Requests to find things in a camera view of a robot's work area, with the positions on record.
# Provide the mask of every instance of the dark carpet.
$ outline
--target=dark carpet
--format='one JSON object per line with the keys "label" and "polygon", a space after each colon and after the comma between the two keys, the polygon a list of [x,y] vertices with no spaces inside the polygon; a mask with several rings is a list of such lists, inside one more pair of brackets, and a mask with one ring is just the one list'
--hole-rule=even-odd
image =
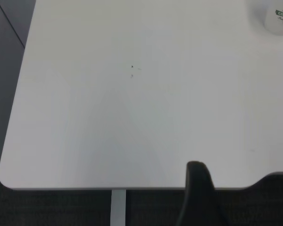
{"label": "dark carpet", "polygon": [[[283,175],[217,195],[233,226],[283,226]],[[127,226],[174,226],[183,198],[183,191],[129,191]]]}
{"label": "dark carpet", "polygon": [[[173,226],[183,191],[127,192],[126,226]],[[218,191],[233,226],[283,226],[283,175]],[[12,191],[0,183],[0,226],[109,226],[111,191]]]}

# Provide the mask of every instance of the table leg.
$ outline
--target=table leg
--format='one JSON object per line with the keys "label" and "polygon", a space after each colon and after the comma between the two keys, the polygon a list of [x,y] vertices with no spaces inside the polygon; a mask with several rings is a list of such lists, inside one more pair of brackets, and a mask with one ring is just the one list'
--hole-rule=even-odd
{"label": "table leg", "polygon": [[110,226],[126,225],[126,190],[112,190]]}

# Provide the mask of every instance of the table top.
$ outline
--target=table top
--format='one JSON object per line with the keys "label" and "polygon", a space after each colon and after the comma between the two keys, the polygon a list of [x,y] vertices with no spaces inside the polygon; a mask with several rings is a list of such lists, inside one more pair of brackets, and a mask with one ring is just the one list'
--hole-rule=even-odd
{"label": "table top", "polygon": [[216,187],[283,171],[263,1],[37,0],[0,162],[13,189]]}

